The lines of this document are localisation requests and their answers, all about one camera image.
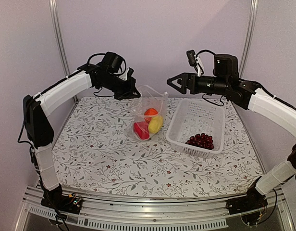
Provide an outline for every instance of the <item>white wall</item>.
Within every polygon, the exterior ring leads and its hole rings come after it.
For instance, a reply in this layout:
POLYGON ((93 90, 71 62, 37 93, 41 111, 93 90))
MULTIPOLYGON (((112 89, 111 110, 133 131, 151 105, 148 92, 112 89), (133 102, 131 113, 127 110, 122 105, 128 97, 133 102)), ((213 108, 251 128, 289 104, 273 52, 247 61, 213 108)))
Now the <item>white wall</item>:
MULTIPOLYGON (((22 99, 63 78, 48 1, 0 1, 0 231, 12 230, 27 185, 37 176, 27 144, 17 144, 22 99)), ((72 102, 55 112, 57 131, 72 102)))
MULTIPOLYGON (((244 78, 258 81, 296 107, 296 0, 259 1, 244 78)), ((295 139, 260 115, 241 110, 251 137, 270 170, 291 153, 295 139)), ((296 226, 296 182, 283 186, 296 226)))
MULTIPOLYGON (((113 51, 135 70, 137 85, 181 96, 166 85, 166 79, 194 71, 187 50, 211 49, 241 57, 250 1, 61 0, 58 10, 72 70, 93 53, 113 51)), ((211 74, 213 57, 202 57, 206 73, 211 74)), ((92 95, 92 90, 84 95, 92 95)))

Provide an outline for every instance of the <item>floral tablecloth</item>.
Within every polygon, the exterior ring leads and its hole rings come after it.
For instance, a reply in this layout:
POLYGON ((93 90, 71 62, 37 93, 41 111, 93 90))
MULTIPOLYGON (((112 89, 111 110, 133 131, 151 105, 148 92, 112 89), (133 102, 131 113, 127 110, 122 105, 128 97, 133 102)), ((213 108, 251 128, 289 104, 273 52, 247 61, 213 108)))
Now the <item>floral tablecloth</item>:
POLYGON ((203 197, 244 193, 261 167, 230 102, 225 103, 224 151, 211 159, 176 152, 165 134, 181 98, 168 99, 164 127, 150 141, 124 134, 130 101, 84 97, 54 148, 64 186, 144 197, 203 197))

